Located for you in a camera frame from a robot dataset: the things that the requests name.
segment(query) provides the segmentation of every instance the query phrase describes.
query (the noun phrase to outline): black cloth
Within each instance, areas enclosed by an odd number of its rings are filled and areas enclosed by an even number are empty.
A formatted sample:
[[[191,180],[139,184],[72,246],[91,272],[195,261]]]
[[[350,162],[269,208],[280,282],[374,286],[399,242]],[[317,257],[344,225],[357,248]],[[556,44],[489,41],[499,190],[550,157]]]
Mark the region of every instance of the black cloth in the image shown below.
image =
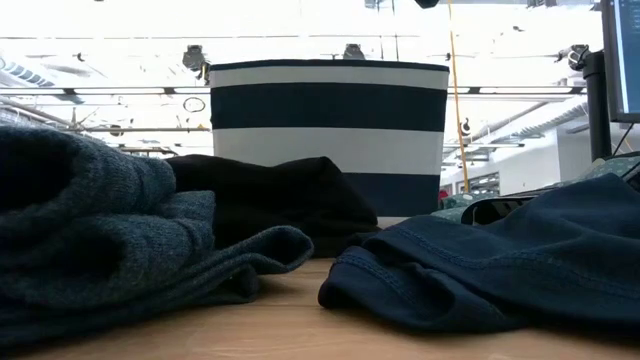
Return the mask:
[[[211,191],[176,194],[164,161],[0,127],[0,348],[248,302],[258,274],[313,251],[292,227],[215,250],[214,206]]]
[[[326,157],[274,167],[215,156],[167,159],[178,191],[216,193],[215,236],[226,247],[276,225],[311,237],[314,257],[335,257],[356,233],[378,231],[374,210]]]
[[[327,308],[408,328],[640,330],[640,194],[609,174],[468,226],[419,216],[363,239],[322,285]]]

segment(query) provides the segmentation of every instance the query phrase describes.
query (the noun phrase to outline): white ceiling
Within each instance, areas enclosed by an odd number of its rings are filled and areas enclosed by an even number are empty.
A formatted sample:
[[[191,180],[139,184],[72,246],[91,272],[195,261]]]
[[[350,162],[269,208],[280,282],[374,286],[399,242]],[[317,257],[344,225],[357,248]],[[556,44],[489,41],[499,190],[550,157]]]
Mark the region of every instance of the white ceiling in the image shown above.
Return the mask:
[[[346,43],[358,43],[373,60],[395,61],[399,55],[402,61],[450,65],[444,57],[450,52],[447,7],[421,10],[413,0],[396,0],[394,12],[390,3],[383,3],[378,12],[366,9],[364,0],[21,0],[9,12],[3,9],[0,51],[41,69],[61,87],[202,85],[181,64],[190,44],[203,45],[214,63],[331,58],[341,54]],[[575,76],[566,62],[555,63],[553,56],[572,44],[602,47],[600,13],[589,9],[586,5],[535,9],[454,5],[458,83],[552,85]],[[90,126],[175,127],[187,117],[190,124],[208,124],[207,111],[189,114],[182,108],[185,96],[83,98],[89,105],[77,107],[76,116],[92,114],[85,122]],[[58,117],[72,116],[73,104],[68,102],[51,97],[18,100],[38,103],[41,110]],[[460,111],[472,128],[480,128],[531,105],[463,101]],[[447,140],[456,139],[455,115],[449,106]],[[193,133],[101,136],[116,142],[180,140],[197,146],[211,141],[210,134]]]

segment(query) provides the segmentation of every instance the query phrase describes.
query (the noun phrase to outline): wooden surface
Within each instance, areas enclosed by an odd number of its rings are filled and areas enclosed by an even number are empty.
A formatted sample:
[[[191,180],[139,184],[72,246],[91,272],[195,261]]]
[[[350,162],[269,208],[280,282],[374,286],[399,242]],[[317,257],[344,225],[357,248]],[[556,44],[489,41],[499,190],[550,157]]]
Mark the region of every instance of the wooden surface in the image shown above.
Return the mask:
[[[266,277],[258,301],[184,311],[112,330],[21,359],[640,359],[640,347],[561,333],[408,334],[362,314],[322,309],[316,300],[329,261]]]

